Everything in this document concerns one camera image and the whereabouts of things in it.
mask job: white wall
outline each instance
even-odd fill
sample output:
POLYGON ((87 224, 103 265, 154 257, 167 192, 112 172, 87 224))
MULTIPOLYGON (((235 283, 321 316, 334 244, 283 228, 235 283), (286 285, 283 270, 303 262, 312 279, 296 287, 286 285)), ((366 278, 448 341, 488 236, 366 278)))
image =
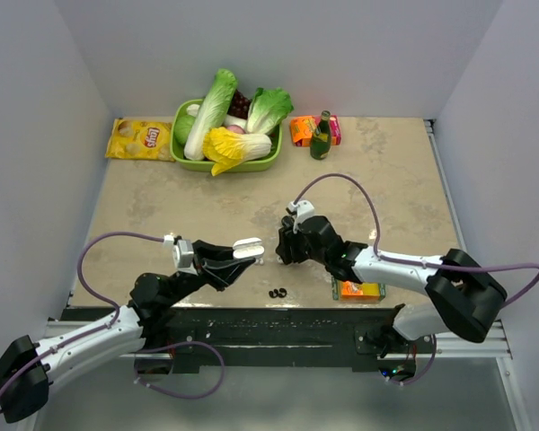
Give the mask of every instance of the white wall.
MULTIPOLYGON (((437 119, 468 248, 483 263, 539 261, 539 0, 506 0, 437 119)), ((515 293, 531 274, 499 278, 515 293)), ((539 286, 503 312, 539 430, 539 286)))
POLYGON ((56 0, 110 108, 170 115, 220 67, 296 113, 434 118, 500 0, 56 0))
POLYGON ((64 306, 109 127, 51 0, 0 0, 0 355, 64 306))

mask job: lay's logo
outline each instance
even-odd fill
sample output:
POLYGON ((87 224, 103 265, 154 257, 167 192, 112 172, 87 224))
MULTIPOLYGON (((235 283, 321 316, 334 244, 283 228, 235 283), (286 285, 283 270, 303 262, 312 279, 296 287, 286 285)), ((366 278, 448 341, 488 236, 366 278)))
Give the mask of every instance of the lay's logo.
POLYGON ((144 140, 144 145, 148 148, 155 148, 158 142, 158 135, 160 135, 159 128, 149 128, 147 130, 146 139, 144 140))

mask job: green bottle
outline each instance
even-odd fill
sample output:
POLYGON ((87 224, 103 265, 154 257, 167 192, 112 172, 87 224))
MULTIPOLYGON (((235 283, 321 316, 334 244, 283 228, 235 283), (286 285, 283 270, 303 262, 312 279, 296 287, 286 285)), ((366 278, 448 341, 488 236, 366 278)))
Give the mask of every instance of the green bottle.
POLYGON ((314 130, 314 135, 309 143, 309 154, 316 160, 327 157, 331 148, 330 112, 324 110, 320 124, 314 130))

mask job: yellow chip bag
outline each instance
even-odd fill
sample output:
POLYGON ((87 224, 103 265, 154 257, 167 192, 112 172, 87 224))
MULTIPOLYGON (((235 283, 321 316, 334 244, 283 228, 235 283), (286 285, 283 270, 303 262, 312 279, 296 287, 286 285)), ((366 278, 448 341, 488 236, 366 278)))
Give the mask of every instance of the yellow chip bag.
POLYGON ((106 157, 173 162, 170 155, 171 133, 172 123, 115 119, 106 157))

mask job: marble tabletop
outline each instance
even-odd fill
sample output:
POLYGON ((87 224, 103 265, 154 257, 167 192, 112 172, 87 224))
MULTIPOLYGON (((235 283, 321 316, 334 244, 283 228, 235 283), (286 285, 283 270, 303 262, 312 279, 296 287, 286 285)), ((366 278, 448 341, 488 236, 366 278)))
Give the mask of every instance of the marble tabletop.
MULTIPOLYGON (((264 265, 249 268, 223 293, 204 286, 182 306, 393 307, 427 297, 389 286, 380 304, 333 301, 331 278, 314 262, 283 266, 274 252, 285 208, 318 175, 342 172, 370 193, 382 226, 380 249, 406 254, 444 254, 457 246, 454 226, 422 119, 340 118, 342 141, 327 159, 294 147, 284 121, 281 153, 265 172, 189 172, 178 163, 110 160, 90 236, 127 230, 219 245, 257 236, 266 247, 264 265), (268 291, 288 295, 271 299, 268 291)), ((317 214, 327 216, 343 239, 371 243, 373 218, 357 188, 328 179, 306 194, 317 214)), ((118 303, 143 272, 172 274, 171 254, 155 242, 111 238, 87 255, 84 273, 94 289, 118 303)), ((71 306, 102 305, 76 283, 71 306)))

